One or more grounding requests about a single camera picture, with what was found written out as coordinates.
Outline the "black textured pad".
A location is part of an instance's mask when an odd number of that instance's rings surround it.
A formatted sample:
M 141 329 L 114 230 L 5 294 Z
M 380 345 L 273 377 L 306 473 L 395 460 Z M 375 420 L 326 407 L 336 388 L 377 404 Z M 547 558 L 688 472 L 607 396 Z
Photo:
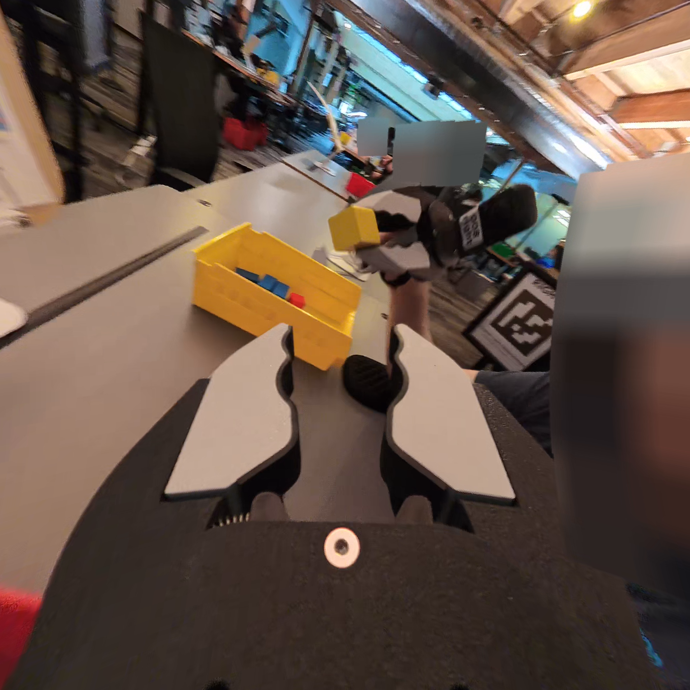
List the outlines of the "black textured pad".
M 385 364 L 363 355 L 346 358 L 341 378 L 345 391 L 354 401 L 383 415 L 402 390 L 399 373 L 391 373 Z

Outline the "framed black white marker sign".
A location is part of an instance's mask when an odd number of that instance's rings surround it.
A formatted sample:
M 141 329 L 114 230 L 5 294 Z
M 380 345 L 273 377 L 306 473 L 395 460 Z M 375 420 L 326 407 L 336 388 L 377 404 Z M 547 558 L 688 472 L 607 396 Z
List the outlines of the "framed black white marker sign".
M 464 329 L 484 360 L 503 371 L 546 371 L 550 363 L 556 280 L 524 266 Z

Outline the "white curved board stand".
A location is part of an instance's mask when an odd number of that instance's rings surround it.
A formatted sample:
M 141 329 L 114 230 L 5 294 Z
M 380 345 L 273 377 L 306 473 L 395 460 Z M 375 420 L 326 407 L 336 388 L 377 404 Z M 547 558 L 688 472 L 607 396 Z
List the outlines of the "white curved board stand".
M 331 141 L 332 141 L 331 154 L 329 154 L 323 161 L 317 161 L 317 160 L 311 161 L 307 166 L 307 170 L 311 172 L 311 171 L 315 171 L 316 169 L 319 169 L 322 172 L 326 173 L 327 175 L 334 177 L 335 172 L 330 168 L 331 161 L 334 160 L 337 156 L 339 156 L 343 153 L 347 153 L 348 151 L 347 151 L 346 146 L 341 141 L 340 130 L 338 128 L 335 117 L 332 113 L 331 107 L 326 103 L 326 100 L 323 98 L 323 96 L 319 92 L 318 88 L 316 88 L 309 81 L 307 81 L 307 84 L 308 84 L 309 88 L 313 91 L 313 93 L 316 95 L 317 99 L 322 104 L 322 106 L 325 110 L 326 121 L 328 124 L 328 131 L 330 133 L 330 137 L 331 137 Z

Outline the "person's right forearm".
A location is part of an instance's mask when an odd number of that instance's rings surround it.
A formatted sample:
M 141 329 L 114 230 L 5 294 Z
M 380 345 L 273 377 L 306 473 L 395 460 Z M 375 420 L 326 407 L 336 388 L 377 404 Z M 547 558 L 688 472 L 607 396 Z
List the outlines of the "person's right forearm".
M 431 283 L 410 278 L 401 285 L 389 285 L 389 310 L 386 339 L 386 372 L 391 375 L 390 345 L 394 327 L 402 324 L 433 342 L 428 313 Z

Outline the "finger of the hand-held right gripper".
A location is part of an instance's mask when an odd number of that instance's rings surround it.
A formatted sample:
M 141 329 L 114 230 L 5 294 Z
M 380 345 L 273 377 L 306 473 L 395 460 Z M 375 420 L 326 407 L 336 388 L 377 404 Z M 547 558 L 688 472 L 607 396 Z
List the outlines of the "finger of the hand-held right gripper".
M 373 211 L 379 233 L 409 230 L 422 214 L 422 203 L 417 197 L 392 190 L 369 194 L 353 205 Z
M 368 272 L 378 272 L 388 280 L 403 275 L 421 281 L 433 279 L 431 256 L 420 241 L 403 244 L 395 237 L 381 237 L 378 244 L 356 248 L 356 257 Z

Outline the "yellow plastic bin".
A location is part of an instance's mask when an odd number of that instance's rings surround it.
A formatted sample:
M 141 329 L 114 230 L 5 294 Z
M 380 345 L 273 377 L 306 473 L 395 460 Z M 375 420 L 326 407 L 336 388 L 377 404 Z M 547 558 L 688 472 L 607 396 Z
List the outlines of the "yellow plastic bin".
M 194 261 L 194 306 L 255 337 L 287 324 L 296 358 L 323 371 L 344 363 L 360 286 L 250 223 L 194 249 Z M 237 267 L 289 285 L 305 298 L 304 309 L 244 279 Z

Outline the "yellow wooden cube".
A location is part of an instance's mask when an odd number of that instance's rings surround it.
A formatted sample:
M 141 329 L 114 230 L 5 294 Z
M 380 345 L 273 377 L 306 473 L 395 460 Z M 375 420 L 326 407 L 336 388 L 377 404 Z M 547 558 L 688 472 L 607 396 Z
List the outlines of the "yellow wooden cube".
M 381 244 L 375 211 L 350 205 L 328 219 L 333 248 L 352 252 Z

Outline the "instruction sheet on stand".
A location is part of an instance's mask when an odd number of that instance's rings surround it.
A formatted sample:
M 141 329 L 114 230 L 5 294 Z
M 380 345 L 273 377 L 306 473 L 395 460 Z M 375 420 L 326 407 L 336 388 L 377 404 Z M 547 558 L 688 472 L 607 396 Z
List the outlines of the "instruction sheet on stand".
M 21 211 L 1 211 L 1 233 L 5 233 L 49 220 L 64 202 L 65 185 L 55 151 L 3 14 L 1 15 L 1 80 L 4 80 L 22 123 L 45 190 L 38 206 Z

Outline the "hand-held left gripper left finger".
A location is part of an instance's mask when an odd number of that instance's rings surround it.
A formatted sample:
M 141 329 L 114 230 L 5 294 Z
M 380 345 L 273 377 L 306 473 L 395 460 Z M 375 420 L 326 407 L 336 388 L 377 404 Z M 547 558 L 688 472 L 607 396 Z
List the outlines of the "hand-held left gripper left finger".
M 281 323 L 210 376 L 164 489 L 171 502 L 219 498 L 230 519 L 286 519 L 301 472 L 293 328 Z

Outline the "black tilted board stand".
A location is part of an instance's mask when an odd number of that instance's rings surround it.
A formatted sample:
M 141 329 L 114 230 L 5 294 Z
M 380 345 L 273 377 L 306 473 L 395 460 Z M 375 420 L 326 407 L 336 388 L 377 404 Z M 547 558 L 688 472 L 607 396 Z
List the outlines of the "black tilted board stand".
M 320 246 L 315 248 L 311 258 L 343 277 L 362 283 L 367 282 L 373 275 L 354 253 L 337 252 Z

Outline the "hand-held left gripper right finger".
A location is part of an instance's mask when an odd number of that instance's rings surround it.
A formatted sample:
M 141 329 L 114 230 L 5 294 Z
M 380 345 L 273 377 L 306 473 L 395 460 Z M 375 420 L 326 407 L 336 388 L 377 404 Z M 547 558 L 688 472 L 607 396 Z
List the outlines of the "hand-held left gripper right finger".
M 392 402 L 380 470 L 393 513 L 411 496 L 433 519 L 466 519 L 464 501 L 514 506 L 516 494 L 470 377 L 405 325 L 390 339 Z

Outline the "black office chair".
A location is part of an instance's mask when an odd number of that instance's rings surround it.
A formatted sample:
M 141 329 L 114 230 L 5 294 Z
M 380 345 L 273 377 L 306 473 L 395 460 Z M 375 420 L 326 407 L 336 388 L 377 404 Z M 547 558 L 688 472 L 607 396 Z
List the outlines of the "black office chair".
M 140 14 L 143 93 L 151 104 L 155 156 L 150 185 L 185 192 L 208 184 L 220 155 L 211 50 Z

